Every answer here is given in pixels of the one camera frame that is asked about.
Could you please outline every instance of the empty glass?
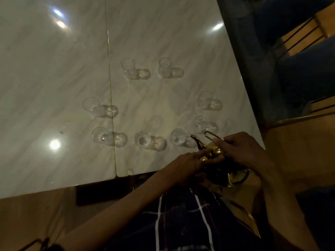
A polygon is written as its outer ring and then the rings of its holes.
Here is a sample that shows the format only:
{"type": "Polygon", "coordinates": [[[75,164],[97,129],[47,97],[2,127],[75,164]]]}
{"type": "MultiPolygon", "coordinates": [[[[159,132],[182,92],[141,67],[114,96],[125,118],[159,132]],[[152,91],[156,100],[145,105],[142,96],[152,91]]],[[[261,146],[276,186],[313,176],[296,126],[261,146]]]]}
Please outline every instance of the empty glass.
{"type": "Polygon", "coordinates": [[[170,142],[174,145],[181,145],[182,143],[185,143],[186,141],[186,133],[179,129],[176,128],[171,132],[170,135],[170,142]]]}
{"type": "Polygon", "coordinates": [[[202,133],[204,130],[206,130],[208,121],[206,117],[199,115],[194,118],[193,124],[195,126],[195,133],[202,133]]]}
{"type": "Polygon", "coordinates": [[[92,140],[95,143],[112,144],[113,134],[104,127],[97,127],[92,131],[92,140]]]}
{"type": "Polygon", "coordinates": [[[135,67],[135,61],[133,59],[123,59],[123,61],[121,62],[121,66],[127,78],[135,79],[137,77],[137,70],[135,67]]]}
{"type": "Polygon", "coordinates": [[[208,91],[204,91],[204,92],[200,93],[199,97],[197,98],[197,105],[200,108],[205,108],[212,101],[213,101],[213,95],[208,91]]]}
{"type": "Polygon", "coordinates": [[[169,58],[162,58],[159,60],[158,74],[164,78],[168,78],[171,75],[172,61],[169,58]]]}
{"type": "Polygon", "coordinates": [[[86,98],[83,101],[83,108],[94,116],[103,115],[105,110],[96,98],[86,98]]]}
{"type": "Polygon", "coordinates": [[[140,148],[146,148],[151,143],[151,136],[147,132],[140,131],[135,135],[134,141],[140,148]]]}

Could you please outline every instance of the brass teapot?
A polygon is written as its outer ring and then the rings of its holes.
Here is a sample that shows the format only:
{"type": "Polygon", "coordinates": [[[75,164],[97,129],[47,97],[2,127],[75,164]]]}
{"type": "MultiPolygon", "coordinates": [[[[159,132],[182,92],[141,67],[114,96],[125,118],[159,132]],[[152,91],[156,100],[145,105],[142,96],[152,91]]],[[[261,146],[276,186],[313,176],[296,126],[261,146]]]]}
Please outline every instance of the brass teapot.
{"type": "MultiPolygon", "coordinates": [[[[205,137],[212,140],[207,133],[224,140],[221,137],[213,134],[210,131],[205,132],[205,137]]],[[[232,158],[228,157],[223,150],[217,147],[213,142],[205,145],[201,142],[195,135],[191,135],[191,138],[195,140],[198,145],[199,150],[204,150],[207,148],[213,148],[213,150],[200,158],[200,160],[214,159],[219,156],[224,156],[224,160],[216,165],[208,166],[203,168],[203,172],[206,173],[207,179],[213,184],[222,186],[222,187],[232,187],[233,185],[243,183],[249,176],[250,170],[244,166],[236,163],[232,158]]]]}

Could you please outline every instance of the dark shirt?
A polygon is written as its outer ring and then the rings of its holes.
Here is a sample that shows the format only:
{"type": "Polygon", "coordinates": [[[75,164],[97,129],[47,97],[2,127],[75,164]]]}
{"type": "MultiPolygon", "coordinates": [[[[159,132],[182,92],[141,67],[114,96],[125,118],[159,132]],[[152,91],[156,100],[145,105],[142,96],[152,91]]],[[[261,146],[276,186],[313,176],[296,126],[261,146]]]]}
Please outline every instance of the dark shirt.
{"type": "Polygon", "coordinates": [[[184,186],[148,205],[101,250],[263,250],[263,245],[217,194],[184,186]]]}

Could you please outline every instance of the right hand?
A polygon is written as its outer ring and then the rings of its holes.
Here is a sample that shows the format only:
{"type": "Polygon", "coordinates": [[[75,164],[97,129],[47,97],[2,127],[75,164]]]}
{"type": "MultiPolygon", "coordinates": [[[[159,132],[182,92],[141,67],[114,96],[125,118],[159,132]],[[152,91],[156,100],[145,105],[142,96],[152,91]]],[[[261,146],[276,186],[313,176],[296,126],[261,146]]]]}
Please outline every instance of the right hand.
{"type": "Polygon", "coordinates": [[[248,133],[228,135],[224,140],[227,142],[214,138],[213,143],[237,163],[253,169],[261,177],[276,171],[276,166],[266,151],[248,133]]]}

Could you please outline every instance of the wooden floor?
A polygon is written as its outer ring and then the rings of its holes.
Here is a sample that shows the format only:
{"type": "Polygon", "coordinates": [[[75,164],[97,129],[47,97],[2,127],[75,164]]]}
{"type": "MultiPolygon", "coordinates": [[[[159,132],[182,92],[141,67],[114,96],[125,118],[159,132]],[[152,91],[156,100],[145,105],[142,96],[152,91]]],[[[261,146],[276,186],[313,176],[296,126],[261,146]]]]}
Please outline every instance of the wooden floor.
{"type": "MultiPolygon", "coordinates": [[[[335,34],[335,4],[318,13],[317,17],[329,36],[335,34]]],[[[300,49],[308,44],[308,41],[303,42],[300,49]]],[[[313,109],[332,104],[335,104],[335,97],[314,104],[313,109]]],[[[295,192],[335,185],[335,115],[272,129],[264,135],[264,143],[295,192]]],[[[251,211],[260,181],[251,174],[243,185],[212,188],[251,211]]],[[[77,207],[75,187],[2,199],[0,250],[15,251],[36,238],[50,237],[54,242],[114,202],[77,207]]],[[[28,250],[38,250],[38,245],[28,250]]]]}

